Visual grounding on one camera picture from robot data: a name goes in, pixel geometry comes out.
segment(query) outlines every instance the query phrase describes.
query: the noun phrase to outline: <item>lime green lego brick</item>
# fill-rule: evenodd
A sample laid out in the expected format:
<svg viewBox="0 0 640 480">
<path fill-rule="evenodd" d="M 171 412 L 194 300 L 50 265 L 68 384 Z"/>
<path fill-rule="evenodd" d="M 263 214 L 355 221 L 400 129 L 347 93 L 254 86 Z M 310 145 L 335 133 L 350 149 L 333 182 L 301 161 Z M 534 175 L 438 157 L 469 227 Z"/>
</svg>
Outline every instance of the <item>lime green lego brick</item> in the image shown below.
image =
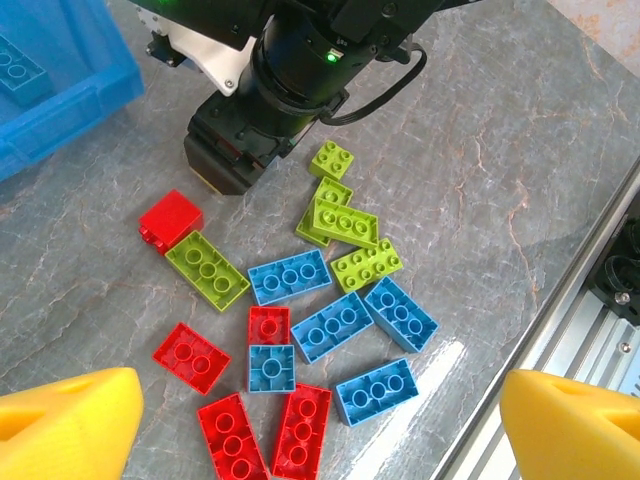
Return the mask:
<svg viewBox="0 0 640 480">
<path fill-rule="evenodd" d="M 388 238 L 380 240 L 376 248 L 360 248 L 331 262 L 331 270 L 344 293 L 377 282 L 403 267 L 402 260 Z"/>
<path fill-rule="evenodd" d="M 318 178 L 329 177 L 340 181 L 344 173 L 353 162 L 353 155 L 335 142 L 328 141 L 313 157 L 309 172 Z"/>
<path fill-rule="evenodd" d="M 165 257 L 221 312 L 249 288 L 249 281 L 198 231 L 187 235 Z"/>
<path fill-rule="evenodd" d="M 337 203 L 313 199 L 311 232 L 365 248 L 378 246 L 378 217 Z"/>
<path fill-rule="evenodd" d="M 341 183 L 331 180 L 329 177 L 324 177 L 320 182 L 316 193 L 313 194 L 311 203 L 305 210 L 304 215 L 296 227 L 296 234 L 320 248 L 328 247 L 329 242 L 331 241 L 329 237 L 311 232 L 311 209 L 313 206 L 313 199 L 324 198 L 325 200 L 346 206 L 349 205 L 351 197 L 353 197 L 353 190 L 349 187 L 345 187 Z"/>
</svg>

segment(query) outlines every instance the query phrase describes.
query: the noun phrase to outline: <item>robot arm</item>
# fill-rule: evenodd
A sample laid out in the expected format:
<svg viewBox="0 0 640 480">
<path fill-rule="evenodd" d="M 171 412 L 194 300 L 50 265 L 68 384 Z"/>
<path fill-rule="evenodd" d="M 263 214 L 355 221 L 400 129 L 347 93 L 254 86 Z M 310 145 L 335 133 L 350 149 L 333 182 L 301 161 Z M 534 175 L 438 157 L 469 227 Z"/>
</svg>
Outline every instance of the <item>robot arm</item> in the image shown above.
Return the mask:
<svg viewBox="0 0 640 480">
<path fill-rule="evenodd" d="M 218 88 L 189 124 L 191 167 L 223 194 L 244 193 L 318 120 L 353 123 L 426 64 L 411 35 L 435 12 L 474 0 L 132 0 L 152 55 L 193 60 Z M 377 100 L 336 117 L 371 61 L 418 63 Z"/>
</svg>

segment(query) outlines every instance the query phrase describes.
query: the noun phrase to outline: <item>screw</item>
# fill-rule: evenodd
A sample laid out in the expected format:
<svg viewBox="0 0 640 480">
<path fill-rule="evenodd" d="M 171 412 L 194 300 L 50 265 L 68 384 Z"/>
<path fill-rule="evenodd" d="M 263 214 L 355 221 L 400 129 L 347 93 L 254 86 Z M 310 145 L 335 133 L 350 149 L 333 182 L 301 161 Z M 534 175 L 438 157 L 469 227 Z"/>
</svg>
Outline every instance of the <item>screw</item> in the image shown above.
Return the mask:
<svg viewBox="0 0 640 480">
<path fill-rule="evenodd" d="M 615 298 L 618 305 L 626 305 L 631 301 L 631 295 L 627 292 L 616 292 L 613 298 Z"/>
<path fill-rule="evenodd" d="M 382 7 L 382 14 L 385 17 L 393 17 L 398 13 L 398 6 L 395 3 L 387 3 Z"/>
</svg>

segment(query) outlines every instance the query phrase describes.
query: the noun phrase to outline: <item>red 2x4 brick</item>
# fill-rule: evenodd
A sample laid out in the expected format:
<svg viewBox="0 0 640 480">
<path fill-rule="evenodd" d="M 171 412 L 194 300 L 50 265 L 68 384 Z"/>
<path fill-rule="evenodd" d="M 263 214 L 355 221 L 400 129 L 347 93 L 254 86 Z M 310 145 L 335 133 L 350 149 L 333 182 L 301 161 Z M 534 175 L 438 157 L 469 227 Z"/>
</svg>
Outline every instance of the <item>red 2x4 brick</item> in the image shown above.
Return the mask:
<svg viewBox="0 0 640 480">
<path fill-rule="evenodd" d="M 153 359 L 203 395 L 222 374 L 231 357 L 184 323 L 169 334 Z"/>
<path fill-rule="evenodd" d="M 249 345 L 287 345 L 291 328 L 289 307 L 251 307 Z"/>
<path fill-rule="evenodd" d="M 198 419 L 220 480 L 269 480 L 240 394 L 201 408 Z"/>
<path fill-rule="evenodd" d="M 271 463 L 274 476 L 316 479 L 330 403 L 331 390 L 301 383 L 287 396 Z"/>
<path fill-rule="evenodd" d="M 179 191 L 171 190 L 140 217 L 138 231 L 145 242 L 164 255 L 192 231 L 203 227 L 202 211 Z"/>
</svg>

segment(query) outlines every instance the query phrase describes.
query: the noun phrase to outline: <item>blue 2x4 brick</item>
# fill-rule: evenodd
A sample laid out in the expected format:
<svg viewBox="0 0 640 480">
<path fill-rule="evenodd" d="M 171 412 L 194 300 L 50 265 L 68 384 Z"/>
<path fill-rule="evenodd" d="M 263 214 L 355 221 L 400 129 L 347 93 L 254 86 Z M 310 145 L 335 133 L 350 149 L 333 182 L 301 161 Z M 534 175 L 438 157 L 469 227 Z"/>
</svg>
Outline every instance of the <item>blue 2x4 brick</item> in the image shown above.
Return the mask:
<svg viewBox="0 0 640 480">
<path fill-rule="evenodd" d="M 438 329 L 438 324 L 389 277 L 380 280 L 364 301 L 376 324 L 406 352 L 421 352 Z"/>
<path fill-rule="evenodd" d="M 27 106 L 52 89 L 46 70 L 0 35 L 0 91 Z"/>
<path fill-rule="evenodd" d="M 418 395 L 405 358 L 347 380 L 333 388 L 338 414 L 354 427 Z"/>
<path fill-rule="evenodd" d="M 371 325 L 371 315 L 352 292 L 291 328 L 291 334 L 305 362 L 313 363 Z"/>
<path fill-rule="evenodd" d="M 260 306 L 280 302 L 333 282 L 319 249 L 250 268 L 248 273 L 253 295 Z"/>
<path fill-rule="evenodd" d="M 249 346 L 249 393 L 290 393 L 296 390 L 293 345 Z"/>
</svg>

